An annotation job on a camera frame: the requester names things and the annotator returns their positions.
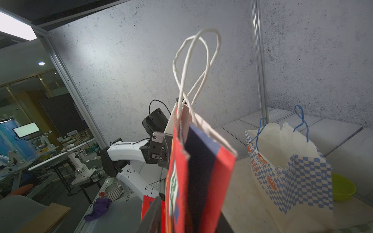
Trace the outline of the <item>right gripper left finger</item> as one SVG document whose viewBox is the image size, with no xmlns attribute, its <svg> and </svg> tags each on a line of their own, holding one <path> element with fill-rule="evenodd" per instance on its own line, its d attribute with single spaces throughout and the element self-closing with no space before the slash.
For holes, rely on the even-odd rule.
<svg viewBox="0 0 373 233">
<path fill-rule="evenodd" d="M 141 211 L 140 225 L 136 233 L 161 233 L 162 232 L 162 200 L 144 196 Z"/>
</svg>

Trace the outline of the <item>purple cloth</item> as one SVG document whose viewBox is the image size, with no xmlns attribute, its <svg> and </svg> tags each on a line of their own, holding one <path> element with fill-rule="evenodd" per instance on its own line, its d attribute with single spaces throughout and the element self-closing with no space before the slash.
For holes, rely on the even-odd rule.
<svg viewBox="0 0 373 233">
<path fill-rule="evenodd" d="M 93 204 L 93 210 L 90 214 L 84 216 L 85 221 L 93 221 L 103 216 L 109 209 L 110 199 L 98 198 Z"/>
</svg>

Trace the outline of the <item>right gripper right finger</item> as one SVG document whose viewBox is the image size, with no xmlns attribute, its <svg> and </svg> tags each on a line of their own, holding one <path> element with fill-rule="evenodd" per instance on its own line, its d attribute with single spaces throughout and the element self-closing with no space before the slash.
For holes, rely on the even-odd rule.
<svg viewBox="0 0 373 233">
<path fill-rule="evenodd" d="M 234 233 L 232 227 L 222 212 L 220 213 L 220 218 L 217 225 L 217 233 Z"/>
</svg>

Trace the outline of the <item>frame post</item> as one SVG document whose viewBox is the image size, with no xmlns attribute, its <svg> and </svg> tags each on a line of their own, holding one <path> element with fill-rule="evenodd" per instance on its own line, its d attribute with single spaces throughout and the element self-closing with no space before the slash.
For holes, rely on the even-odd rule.
<svg viewBox="0 0 373 233">
<path fill-rule="evenodd" d="M 262 43 L 261 21 L 260 21 L 260 5 L 258 0 L 252 0 L 252 21 L 254 32 L 254 46 L 256 51 L 256 70 L 258 77 L 258 90 L 261 117 L 264 117 L 267 123 L 270 122 L 268 110 L 268 96 L 266 87 L 264 47 Z"/>
<path fill-rule="evenodd" d="M 95 122 L 92 114 L 90 113 L 87 104 L 85 103 L 83 96 L 81 95 L 81 92 L 78 89 L 78 86 L 76 85 L 75 81 L 73 80 L 71 74 L 67 69 L 67 66 L 63 62 L 60 54 L 58 53 L 55 45 L 53 44 L 50 35 L 47 31 L 39 27 L 34 28 L 34 31 L 37 37 L 40 39 L 47 54 L 50 56 L 50 59 L 54 67 L 60 73 L 60 77 L 63 83 L 65 84 L 67 90 L 69 91 L 70 95 L 75 101 L 79 112 L 86 121 L 98 145 L 101 148 L 107 147 L 107 142 L 105 141 L 97 123 Z"/>
</svg>

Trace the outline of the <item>striped bowl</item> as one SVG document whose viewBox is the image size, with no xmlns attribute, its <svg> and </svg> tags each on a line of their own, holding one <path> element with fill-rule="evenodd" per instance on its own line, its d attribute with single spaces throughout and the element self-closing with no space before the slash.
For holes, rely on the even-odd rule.
<svg viewBox="0 0 373 233">
<path fill-rule="evenodd" d="M 112 202 L 117 200 L 123 193 L 123 188 L 118 183 L 112 183 L 105 191 L 105 198 L 110 199 Z"/>
</svg>

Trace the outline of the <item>blue checkered paper bag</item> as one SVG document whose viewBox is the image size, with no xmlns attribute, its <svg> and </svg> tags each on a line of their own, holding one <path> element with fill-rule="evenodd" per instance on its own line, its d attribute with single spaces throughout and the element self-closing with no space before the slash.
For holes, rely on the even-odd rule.
<svg viewBox="0 0 373 233">
<path fill-rule="evenodd" d="M 332 167 L 309 136 L 265 119 L 245 136 L 254 183 L 279 231 L 332 230 Z"/>
</svg>

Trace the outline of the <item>green plastic bowl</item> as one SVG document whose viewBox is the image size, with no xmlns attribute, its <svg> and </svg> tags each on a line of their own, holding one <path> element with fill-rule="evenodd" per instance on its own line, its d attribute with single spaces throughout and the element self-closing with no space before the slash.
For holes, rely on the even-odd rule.
<svg viewBox="0 0 373 233">
<path fill-rule="evenodd" d="M 332 189 L 334 201 L 348 201 L 356 193 L 355 184 L 348 178 L 332 174 Z"/>
</svg>

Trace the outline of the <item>right frame post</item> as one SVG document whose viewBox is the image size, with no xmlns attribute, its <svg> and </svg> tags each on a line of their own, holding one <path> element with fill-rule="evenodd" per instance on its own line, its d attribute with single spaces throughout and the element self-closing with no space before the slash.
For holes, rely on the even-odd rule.
<svg viewBox="0 0 373 233">
<path fill-rule="evenodd" d="M 261 21 L 260 21 L 260 5 L 258 0 L 252 0 L 252 21 L 254 32 L 254 46 L 256 51 L 256 70 L 258 77 L 258 90 L 261 117 L 264 117 L 267 123 L 270 122 L 268 110 L 268 96 L 266 87 L 264 47 L 262 43 Z"/>
</svg>

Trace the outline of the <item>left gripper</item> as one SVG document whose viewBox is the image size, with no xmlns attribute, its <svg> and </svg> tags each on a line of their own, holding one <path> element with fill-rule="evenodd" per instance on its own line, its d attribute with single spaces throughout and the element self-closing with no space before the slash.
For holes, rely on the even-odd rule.
<svg viewBox="0 0 373 233">
<path fill-rule="evenodd" d="M 148 158 L 150 164 L 169 169 L 173 136 L 162 132 L 154 132 L 149 145 Z"/>
</svg>

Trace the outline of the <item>left frame post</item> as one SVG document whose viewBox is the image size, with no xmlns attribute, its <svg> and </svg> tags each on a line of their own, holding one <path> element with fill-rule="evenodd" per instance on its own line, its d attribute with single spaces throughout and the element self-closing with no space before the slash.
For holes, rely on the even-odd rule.
<svg viewBox="0 0 373 233">
<path fill-rule="evenodd" d="M 107 142 L 105 141 L 97 123 L 95 122 L 92 114 L 90 113 L 87 104 L 85 103 L 83 96 L 81 95 L 81 92 L 78 89 L 78 86 L 76 85 L 75 81 L 73 80 L 71 74 L 67 69 L 67 66 L 63 62 L 60 54 L 58 53 L 55 45 L 53 44 L 50 35 L 47 31 L 39 27 L 34 28 L 34 31 L 37 37 L 40 39 L 47 54 L 50 56 L 50 59 L 54 67 L 60 73 L 60 77 L 63 83 L 65 84 L 67 90 L 69 91 L 70 95 L 75 101 L 79 112 L 86 121 L 98 145 L 101 148 L 107 147 Z"/>
</svg>

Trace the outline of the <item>red paper gift bag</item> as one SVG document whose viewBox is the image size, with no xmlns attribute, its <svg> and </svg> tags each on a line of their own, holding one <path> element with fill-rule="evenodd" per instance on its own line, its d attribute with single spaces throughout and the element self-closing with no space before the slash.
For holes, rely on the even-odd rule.
<svg viewBox="0 0 373 233">
<path fill-rule="evenodd" d="M 217 46 L 207 55 L 206 68 L 189 91 L 187 69 L 197 42 L 204 33 L 214 33 Z M 173 140 L 170 165 L 162 200 L 162 233 L 216 233 L 237 152 L 194 111 L 221 47 L 221 34 L 206 28 L 182 44 L 187 54 L 181 74 L 173 70 L 179 96 L 171 114 Z"/>
</svg>

